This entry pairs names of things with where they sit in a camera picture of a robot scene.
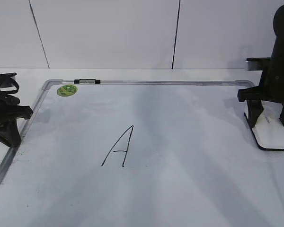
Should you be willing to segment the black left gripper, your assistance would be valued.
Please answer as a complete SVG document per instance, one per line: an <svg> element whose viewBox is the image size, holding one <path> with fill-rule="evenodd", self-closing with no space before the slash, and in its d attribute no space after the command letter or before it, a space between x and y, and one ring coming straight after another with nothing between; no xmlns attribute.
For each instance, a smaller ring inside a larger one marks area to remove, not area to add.
<svg viewBox="0 0 284 227"><path fill-rule="evenodd" d="M33 115L32 108L20 105L20 99L14 96L19 91L16 75L15 72L0 74L0 142L8 147L21 143L16 119L28 120Z"/></svg>

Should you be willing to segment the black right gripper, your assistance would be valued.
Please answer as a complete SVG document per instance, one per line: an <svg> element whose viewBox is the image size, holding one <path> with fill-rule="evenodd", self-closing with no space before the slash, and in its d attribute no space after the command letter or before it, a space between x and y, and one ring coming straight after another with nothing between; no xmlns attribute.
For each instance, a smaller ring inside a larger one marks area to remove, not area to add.
<svg viewBox="0 0 284 227"><path fill-rule="evenodd" d="M247 120L251 129L264 110L261 100L284 103L284 4L274 15L273 30L276 39L271 57L246 59L248 71L262 71L258 86L238 91L238 100L247 100ZM279 120L284 126L284 104Z"/></svg>

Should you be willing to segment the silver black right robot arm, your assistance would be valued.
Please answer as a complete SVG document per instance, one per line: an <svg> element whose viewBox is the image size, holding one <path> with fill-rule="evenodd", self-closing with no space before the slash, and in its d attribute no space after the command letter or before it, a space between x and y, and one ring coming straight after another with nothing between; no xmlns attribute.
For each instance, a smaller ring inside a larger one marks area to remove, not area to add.
<svg viewBox="0 0 284 227"><path fill-rule="evenodd" d="M246 59L248 70L262 72L258 86L240 89L237 95L239 102L247 103L250 128L264 110L262 101L282 104L279 120L284 126L284 4L274 15L273 29L276 39L271 56Z"/></svg>

